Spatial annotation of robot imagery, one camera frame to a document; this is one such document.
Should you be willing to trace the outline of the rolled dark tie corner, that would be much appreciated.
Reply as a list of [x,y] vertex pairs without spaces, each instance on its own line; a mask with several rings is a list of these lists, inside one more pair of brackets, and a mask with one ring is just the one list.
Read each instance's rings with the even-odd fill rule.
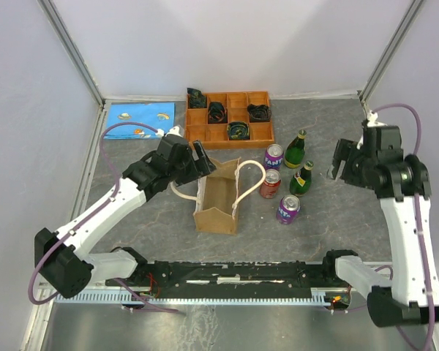
[[189,109],[203,109],[207,107],[207,98],[201,90],[187,88]]

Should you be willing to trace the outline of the purple fanta can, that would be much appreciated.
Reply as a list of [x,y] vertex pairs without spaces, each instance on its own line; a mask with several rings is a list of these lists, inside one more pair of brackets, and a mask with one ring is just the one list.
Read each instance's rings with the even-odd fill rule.
[[286,195],[279,202],[276,218],[281,224],[291,224],[300,208],[300,200],[295,195]]
[[271,144],[267,147],[265,151],[263,167],[266,170],[269,169],[279,170],[281,168],[283,159],[284,159],[284,151],[282,146],[278,144]]

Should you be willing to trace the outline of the orange wooden divided tray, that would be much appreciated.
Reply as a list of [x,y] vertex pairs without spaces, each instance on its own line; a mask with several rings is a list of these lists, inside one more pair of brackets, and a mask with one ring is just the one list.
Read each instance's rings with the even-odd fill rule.
[[[275,143],[273,120],[251,121],[247,107],[249,105],[270,106],[267,91],[234,91],[215,92],[203,95],[206,106],[190,107],[190,95],[186,96],[185,138],[189,142],[200,141],[205,149],[240,149],[265,148]],[[220,103],[225,109],[223,121],[214,123],[209,114],[208,106],[212,102]],[[243,122],[247,125],[249,138],[247,140],[232,140],[228,132],[233,122]]]

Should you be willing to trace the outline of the blue patterned cloth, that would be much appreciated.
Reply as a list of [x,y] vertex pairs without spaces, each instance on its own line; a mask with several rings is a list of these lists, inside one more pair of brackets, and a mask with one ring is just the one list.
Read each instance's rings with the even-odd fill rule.
[[116,127],[105,135],[106,140],[129,140],[158,138],[158,129],[167,133],[174,127],[174,102],[142,102],[111,104],[108,110],[106,128],[115,124],[130,122]]

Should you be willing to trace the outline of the green bottle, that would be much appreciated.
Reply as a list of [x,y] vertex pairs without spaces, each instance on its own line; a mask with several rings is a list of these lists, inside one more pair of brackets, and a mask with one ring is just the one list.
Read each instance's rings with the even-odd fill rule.
[[289,191],[292,195],[305,195],[312,185],[313,161],[306,161],[305,164],[294,174],[290,180]]
[[294,140],[288,145],[285,151],[284,162],[289,168],[297,168],[305,155],[305,137],[307,131],[300,129]]

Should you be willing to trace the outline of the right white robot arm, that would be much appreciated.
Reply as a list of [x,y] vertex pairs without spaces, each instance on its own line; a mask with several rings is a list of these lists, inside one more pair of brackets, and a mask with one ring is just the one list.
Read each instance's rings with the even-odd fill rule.
[[404,155],[399,127],[364,124],[362,131],[360,143],[338,141],[329,174],[375,193],[389,230],[394,276],[383,278],[352,250],[331,250],[323,259],[322,280],[356,289],[379,328],[439,322],[427,168],[416,155]]

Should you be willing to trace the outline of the rolled dark tie middle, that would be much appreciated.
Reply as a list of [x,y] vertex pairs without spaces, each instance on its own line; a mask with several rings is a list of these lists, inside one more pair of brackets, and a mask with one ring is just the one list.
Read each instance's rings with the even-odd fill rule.
[[210,102],[208,106],[208,123],[224,124],[228,120],[227,110],[221,102]]

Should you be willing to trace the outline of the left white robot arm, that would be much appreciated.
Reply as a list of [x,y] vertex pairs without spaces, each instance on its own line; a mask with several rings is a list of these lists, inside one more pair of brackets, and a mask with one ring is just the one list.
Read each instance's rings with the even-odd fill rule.
[[93,282],[146,280],[146,260],[134,249],[94,254],[94,246],[125,216],[165,191],[208,176],[216,167],[199,140],[168,134],[156,150],[132,163],[95,204],[54,232],[44,228],[34,239],[37,272],[64,298],[76,296]]

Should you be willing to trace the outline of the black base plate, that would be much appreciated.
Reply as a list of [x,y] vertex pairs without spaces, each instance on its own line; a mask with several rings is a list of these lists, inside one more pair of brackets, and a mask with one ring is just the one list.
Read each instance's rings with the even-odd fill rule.
[[191,263],[154,261],[135,270],[123,282],[154,290],[157,298],[252,299],[308,298],[312,288],[342,288],[348,283],[322,264]]

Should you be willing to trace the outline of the rolled dark tie front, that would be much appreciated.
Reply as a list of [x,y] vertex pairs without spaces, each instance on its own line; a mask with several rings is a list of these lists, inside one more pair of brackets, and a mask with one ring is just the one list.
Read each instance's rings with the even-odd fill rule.
[[233,121],[227,125],[227,134],[229,140],[249,140],[249,124],[243,121]]

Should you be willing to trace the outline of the rolled dark tie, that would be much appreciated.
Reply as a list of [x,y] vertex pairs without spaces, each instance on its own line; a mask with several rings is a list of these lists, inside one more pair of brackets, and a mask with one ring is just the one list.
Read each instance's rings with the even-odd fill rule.
[[227,125],[227,134],[229,140],[249,140],[249,124],[243,121],[233,121]]
[[208,123],[224,124],[228,120],[227,110],[221,102],[210,102],[208,106]]
[[247,112],[250,122],[268,122],[271,120],[271,108],[268,105],[249,104]]

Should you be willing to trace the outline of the red soda can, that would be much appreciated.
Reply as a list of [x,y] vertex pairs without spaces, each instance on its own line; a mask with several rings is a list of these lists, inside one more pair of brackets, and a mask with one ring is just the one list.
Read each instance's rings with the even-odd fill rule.
[[279,186],[281,184],[281,175],[276,169],[268,169],[266,171],[266,178],[260,185],[259,193],[266,199],[275,197]]

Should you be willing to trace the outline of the rolled dark tie right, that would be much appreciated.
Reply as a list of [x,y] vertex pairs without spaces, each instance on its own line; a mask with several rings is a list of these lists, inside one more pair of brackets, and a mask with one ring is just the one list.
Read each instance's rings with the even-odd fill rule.
[[250,122],[268,122],[271,120],[271,108],[268,105],[249,104],[247,112]]

